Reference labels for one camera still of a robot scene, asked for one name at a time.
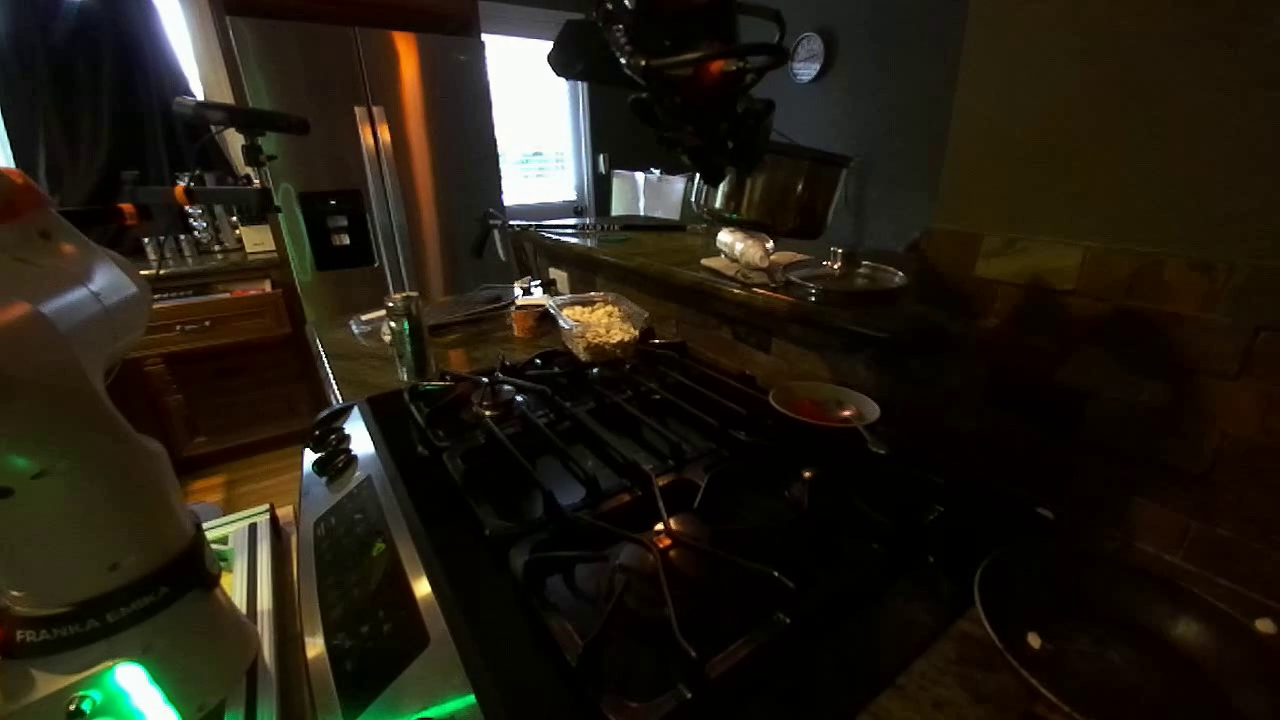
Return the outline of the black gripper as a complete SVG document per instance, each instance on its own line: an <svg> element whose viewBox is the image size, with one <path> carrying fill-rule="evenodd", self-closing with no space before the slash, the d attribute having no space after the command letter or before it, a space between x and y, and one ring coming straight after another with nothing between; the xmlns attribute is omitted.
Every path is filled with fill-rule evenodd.
<svg viewBox="0 0 1280 720"><path fill-rule="evenodd" d="M775 102L758 85L788 64L788 21L760 0L586 0L547 69L618 87L699 180L751 171Z"/></svg>

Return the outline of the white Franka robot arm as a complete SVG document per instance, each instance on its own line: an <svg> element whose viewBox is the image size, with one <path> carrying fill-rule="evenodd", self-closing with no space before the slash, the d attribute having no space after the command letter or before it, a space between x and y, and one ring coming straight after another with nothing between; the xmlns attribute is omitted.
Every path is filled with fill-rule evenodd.
<svg viewBox="0 0 1280 720"><path fill-rule="evenodd" d="M161 95L129 81L136 0L0 0L6 98L36 117L47 166L6 171L0 585L6 716L59 710L106 658L158 675L178 716L233 694L251 627L228 603L170 453L113 404L110 373L150 322L150 286L96 244L116 139Z"/></svg>

